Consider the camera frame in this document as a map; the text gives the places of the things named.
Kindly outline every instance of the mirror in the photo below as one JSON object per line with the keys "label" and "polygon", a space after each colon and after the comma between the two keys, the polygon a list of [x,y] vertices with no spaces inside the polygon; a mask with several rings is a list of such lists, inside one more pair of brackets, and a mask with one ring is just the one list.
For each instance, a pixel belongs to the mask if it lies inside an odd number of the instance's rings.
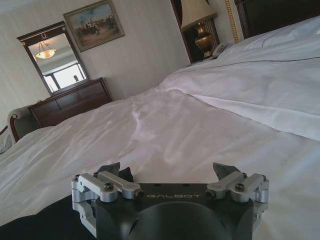
{"label": "mirror", "polygon": [[51,96],[88,80],[64,22],[18,39],[22,42]]}

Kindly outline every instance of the wooden headboard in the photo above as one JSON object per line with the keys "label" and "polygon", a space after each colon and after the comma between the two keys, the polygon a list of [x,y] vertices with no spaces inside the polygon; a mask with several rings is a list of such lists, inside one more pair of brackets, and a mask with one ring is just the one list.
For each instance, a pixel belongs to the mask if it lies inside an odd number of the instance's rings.
{"label": "wooden headboard", "polygon": [[320,0],[234,0],[244,38],[320,15]]}

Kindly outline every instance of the framed painting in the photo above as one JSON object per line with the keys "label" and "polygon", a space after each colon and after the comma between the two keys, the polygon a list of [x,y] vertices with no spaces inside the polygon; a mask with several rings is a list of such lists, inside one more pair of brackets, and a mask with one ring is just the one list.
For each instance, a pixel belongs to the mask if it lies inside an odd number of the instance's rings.
{"label": "framed painting", "polygon": [[102,0],[63,16],[80,52],[125,35],[112,0]]}

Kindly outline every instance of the wall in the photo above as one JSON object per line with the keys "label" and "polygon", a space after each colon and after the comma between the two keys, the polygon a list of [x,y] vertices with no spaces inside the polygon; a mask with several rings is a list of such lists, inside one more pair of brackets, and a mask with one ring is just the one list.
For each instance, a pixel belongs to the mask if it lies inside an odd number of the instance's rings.
{"label": "wall", "polygon": [[[97,0],[41,0],[0,15],[0,129],[8,113],[49,96],[16,37],[64,20]],[[104,77],[114,99],[157,86],[189,64],[170,0],[113,0],[125,36],[80,54],[91,79]]]}
{"label": "wall", "polygon": [[[216,31],[218,33],[220,42],[221,43],[234,42],[229,15],[226,7],[226,1],[225,0],[209,0],[209,3],[218,13],[218,17],[214,19],[214,23],[215,23]],[[231,4],[234,22],[238,32],[239,39],[243,40],[244,35],[242,33],[240,19],[237,11],[237,6],[235,4],[235,0],[230,0],[230,4]]]}

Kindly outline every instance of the table lamp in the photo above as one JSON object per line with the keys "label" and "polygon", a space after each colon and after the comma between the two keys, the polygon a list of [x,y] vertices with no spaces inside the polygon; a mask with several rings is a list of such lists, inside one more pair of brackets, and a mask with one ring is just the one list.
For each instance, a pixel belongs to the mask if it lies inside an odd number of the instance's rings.
{"label": "table lamp", "polygon": [[210,32],[206,32],[206,25],[200,23],[200,21],[217,17],[217,12],[209,6],[206,0],[181,0],[181,4],[181,30],[185,31],[194,27],[198,32],[195,44],[203,52],[205,59],[211,57],[213,53],[214,36]]}

